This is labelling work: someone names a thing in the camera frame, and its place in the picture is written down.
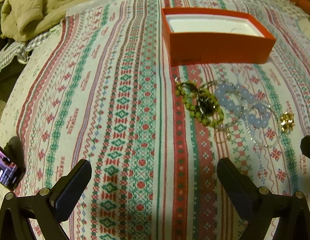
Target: open box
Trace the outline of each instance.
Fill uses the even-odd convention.
[[[253,16],[210,8],[162,8],[162,34],[171,66],[262,64],[276,42]]]

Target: smartphone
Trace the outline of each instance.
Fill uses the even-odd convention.
[[[13,191],[17,188],[24,175],[25,169],[8,158],[0,147],[0,183]]]

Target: bed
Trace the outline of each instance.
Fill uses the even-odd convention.
[[[277,42],[263,65],[171,68],[160,16],[169,6],[247,12]],[[70,239],[238,239],[246,224],[215,173],[218,160],[229,157],[258,187],[282,195],[303,191],[310,208],[310,160],[299,148],[310,135],[310,40],[298,26],[303,17],[284,0],[97,0],[70,9],[34,50],[3,112],[0,145],[17,134],[25,151],[27,173],[16,194],[52,187],[84,158],[92,180],[62,223]],[[214,138],[214,130],[183,107],[175,77],[198,85],[245,84],[277,115],[294,113],[295,127],[265,149],[252,143],[241,120],[222,142],[225,135]],[[271,119],[255,135],[274,142],[274,127]],[[6,192],[0,187],[0,205]]]

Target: metal screw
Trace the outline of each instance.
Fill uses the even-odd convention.
[[[296,194],[296,197],[298,197],[298,198],[304,197],[304,193],[302,193],[301,191],[296,191],[295,194]]]
[[[42,188],[42,189],[39,191],[39,194],[40,194],[41,196],[46,196],[48,193],[49,193],[49,188],[47,188],[47,187],[44,187],[44,188]]]
[[[260,187],[259,192],[262,193],[263,195],[267,195],[269,193],[269,189],[266,187]]]
[[[14,194],[11,193],[11,192],[7,193],[6,196],[5,196],[5,198],[6,198],[7,200],[12,199],[13,197],[14,197]]]

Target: gold charm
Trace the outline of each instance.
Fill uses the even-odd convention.
[[[288,112],[282,114],[280,117],[280,126],[282,132],[287,132],[288,130],[293,130],[294,126],[294,114]]]

